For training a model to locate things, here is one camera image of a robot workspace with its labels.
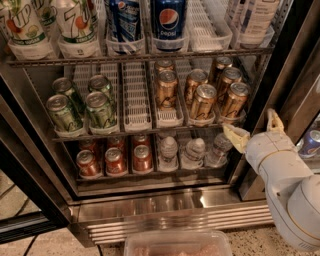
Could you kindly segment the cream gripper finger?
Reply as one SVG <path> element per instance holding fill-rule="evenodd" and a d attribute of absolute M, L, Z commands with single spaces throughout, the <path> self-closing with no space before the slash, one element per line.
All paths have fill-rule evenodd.
<path fill-rule="evenodd" d="M 283 132 L 284 131 L 284 125 L 280 117 L 278 116 L 277 112 L 269 108 L 267 110 L 267 131 L 268 132 Z"/>
<path fill-rule="evenodd" d="M 247 143 L 250 140 L 250 133 L 248 131 L 231 124 L 224 124 L 223 132 L 239 153 L 245 152 Z"/>

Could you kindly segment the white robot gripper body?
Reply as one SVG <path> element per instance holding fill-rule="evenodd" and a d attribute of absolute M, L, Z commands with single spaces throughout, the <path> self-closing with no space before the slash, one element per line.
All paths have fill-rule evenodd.
<path fill-rule="evenodd" d="M 274 153 L 289 151 L 296 153 L 296 147 L 291 139 L 277 131 L 263 132 L 254 135 L 245 149 L 245 158 L 256 173 L 262 162 Z"/>

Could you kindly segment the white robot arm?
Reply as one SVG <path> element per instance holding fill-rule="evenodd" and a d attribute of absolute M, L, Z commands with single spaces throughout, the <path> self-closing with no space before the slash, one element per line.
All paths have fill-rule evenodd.
<path fill-rule="evenodd" d="M 268 110 L 267 117 L 267 129 L 254 136 L 227 123 L 223 132 L 262 178 L 267 204 L 282 238 L 297 250 L 317 251 L 320 175 L 301 159 L 276 111 Z"/>

